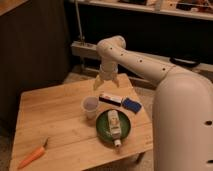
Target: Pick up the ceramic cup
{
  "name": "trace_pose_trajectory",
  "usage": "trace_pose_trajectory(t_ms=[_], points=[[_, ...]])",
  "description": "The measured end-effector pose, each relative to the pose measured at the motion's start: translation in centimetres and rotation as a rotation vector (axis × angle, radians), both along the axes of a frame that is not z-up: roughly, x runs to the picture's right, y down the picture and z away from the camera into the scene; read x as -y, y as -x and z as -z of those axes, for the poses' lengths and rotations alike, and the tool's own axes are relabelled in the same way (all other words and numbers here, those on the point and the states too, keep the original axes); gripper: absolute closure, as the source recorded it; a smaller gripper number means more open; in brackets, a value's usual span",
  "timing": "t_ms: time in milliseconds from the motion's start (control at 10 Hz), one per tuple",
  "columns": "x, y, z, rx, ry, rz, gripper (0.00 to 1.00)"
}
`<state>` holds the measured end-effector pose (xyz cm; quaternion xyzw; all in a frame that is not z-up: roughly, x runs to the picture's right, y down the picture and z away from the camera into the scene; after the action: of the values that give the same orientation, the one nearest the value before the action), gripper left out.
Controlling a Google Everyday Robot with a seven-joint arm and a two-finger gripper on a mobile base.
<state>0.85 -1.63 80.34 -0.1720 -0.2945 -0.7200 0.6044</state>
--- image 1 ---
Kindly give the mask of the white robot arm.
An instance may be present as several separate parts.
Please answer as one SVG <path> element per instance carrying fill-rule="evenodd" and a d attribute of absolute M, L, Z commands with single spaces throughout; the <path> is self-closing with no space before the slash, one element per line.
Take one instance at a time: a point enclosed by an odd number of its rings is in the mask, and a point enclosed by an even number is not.
<path fill-rule="evenodd" d="M 156 87 L 153 100 L 154 171 L 213 171 L 213 82 L 181 66 L 128 51 L 119 35 L 97 43 L 94 86 L 117 82 L 123 66 Z"/>

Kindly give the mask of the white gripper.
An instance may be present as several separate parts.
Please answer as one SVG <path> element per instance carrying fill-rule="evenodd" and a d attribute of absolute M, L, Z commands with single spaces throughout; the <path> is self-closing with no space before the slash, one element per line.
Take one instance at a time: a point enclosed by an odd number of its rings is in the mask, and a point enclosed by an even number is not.
<path fill-rule="evenodd" d="M 95 78 L 93 90 L 96 91 L 102 84 L 103 80 L 112 80 L 112 82 L 119 88 L 119 80 L 117 78 L 118 64 L 112 60 L 103 59 L 101 61 L 99 76 Z"/>

